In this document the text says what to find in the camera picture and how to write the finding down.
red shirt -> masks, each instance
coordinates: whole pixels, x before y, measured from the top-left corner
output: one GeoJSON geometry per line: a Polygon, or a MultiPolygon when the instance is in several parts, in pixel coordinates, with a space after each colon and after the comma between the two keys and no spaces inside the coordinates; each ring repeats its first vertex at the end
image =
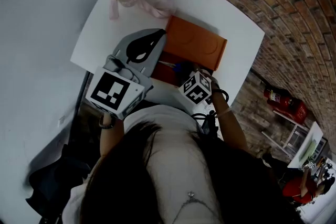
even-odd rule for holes
{"type": "Polygon", "coordinates": [[[302,177],[296,177],[292,179],[285,185],[284,189],[282,190],[282,194],[286,197],[292,197],[294,201],[307,204],[314,199],[317,186],[314,180],[307,178],[306,187],[308,192],[301,198],[301,182],[302,177]]]}

long dark hair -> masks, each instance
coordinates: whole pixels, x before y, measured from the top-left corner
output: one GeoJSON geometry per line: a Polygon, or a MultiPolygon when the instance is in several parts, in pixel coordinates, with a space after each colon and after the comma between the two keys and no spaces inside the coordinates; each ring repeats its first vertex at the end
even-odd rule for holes
{"type": "MultiPolygon", "coordinates": [[[[150,122],[137,124],[102,159],[82,201],[81,224],[163,223],[155,187],[146,169],[160,129],[150,122]]],[[[202,132],[191,136],[206,160],[225,224],[303,223],[261,162],[202,132]]]]}

person in red shirt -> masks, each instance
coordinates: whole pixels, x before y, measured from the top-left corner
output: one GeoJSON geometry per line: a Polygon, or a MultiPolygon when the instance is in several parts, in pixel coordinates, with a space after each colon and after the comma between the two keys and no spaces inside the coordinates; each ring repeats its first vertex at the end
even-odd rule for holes
{"type": "MultiPolygon", "coordinates": [[[[335,178],[331,177],[317,184],[311,179],[311,169],[307,168],[302,173],[298,169],[287,168],[288,164],[273,158],[269,152],[265,153],[262,159],[271,166],[277,178],[286,181],[282,194],[299,204],[305,205],[317,196],[326,194],[335,182],[335,178]]],[[[323,174],[324,169],[320,172],[317,182],[321,181],[323,174]]]]}

red brick wall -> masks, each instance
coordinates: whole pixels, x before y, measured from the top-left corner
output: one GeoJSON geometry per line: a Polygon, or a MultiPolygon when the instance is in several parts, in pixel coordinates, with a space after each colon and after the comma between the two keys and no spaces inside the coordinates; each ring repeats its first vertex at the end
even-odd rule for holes
{"type": "Polygon", "coordinates": [[[253,68],[313,111],[336,148],[336,0],[228,0],[266,33],[253,68]]]}

necklace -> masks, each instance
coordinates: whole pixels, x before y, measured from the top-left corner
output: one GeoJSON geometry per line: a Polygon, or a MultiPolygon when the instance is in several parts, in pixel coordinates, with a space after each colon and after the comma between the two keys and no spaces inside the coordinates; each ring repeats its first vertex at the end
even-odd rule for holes
{"type": "Polygon", "coordinates": [[[177,220],[179,214],[181,213],[182,209],[189,204],[201,204],[201,205],[205,206],[214,216],[216,216],[216,218],[218,218],[220,220],[219,216],[217,216],[217,214],[213,210],[211,210],[211,208],[205,202],[203,202],[201,200],[198,200],[194,197],[195,193],[193,191],[189,191],[188,196],[189,196],[189,199],[182,204],[182,206],[179,209],[179,211],[178,211],[176,217],[174,218],[174,221],[173,221],[172,224],[174,224],[176,222],[176,220],[177,220]]]}

